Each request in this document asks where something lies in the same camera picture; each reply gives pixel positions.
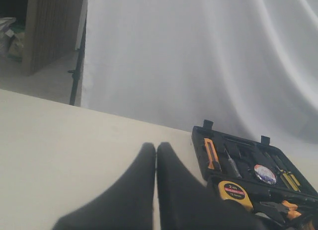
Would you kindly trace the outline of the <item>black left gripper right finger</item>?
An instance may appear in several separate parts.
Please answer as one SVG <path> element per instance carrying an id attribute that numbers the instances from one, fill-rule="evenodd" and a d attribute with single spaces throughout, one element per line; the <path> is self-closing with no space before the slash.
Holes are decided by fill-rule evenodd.
<path id="1" fill-rule="evenodd" d="M 157 190 L 163 230 L 264 230 L 237 204 L 214 197 L 184 166 L 168 142 L 157 150 Z"/>

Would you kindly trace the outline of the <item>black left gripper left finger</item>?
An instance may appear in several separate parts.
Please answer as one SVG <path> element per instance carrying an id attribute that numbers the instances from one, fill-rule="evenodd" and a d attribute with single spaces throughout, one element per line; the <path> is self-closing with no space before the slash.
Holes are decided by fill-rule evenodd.
<path id="1" fill-rule="evenodd" d="M 61 217 L 55 230 L 151 230 L 156 149 L 144 143 L 124 174 L 105 192 Z"/>

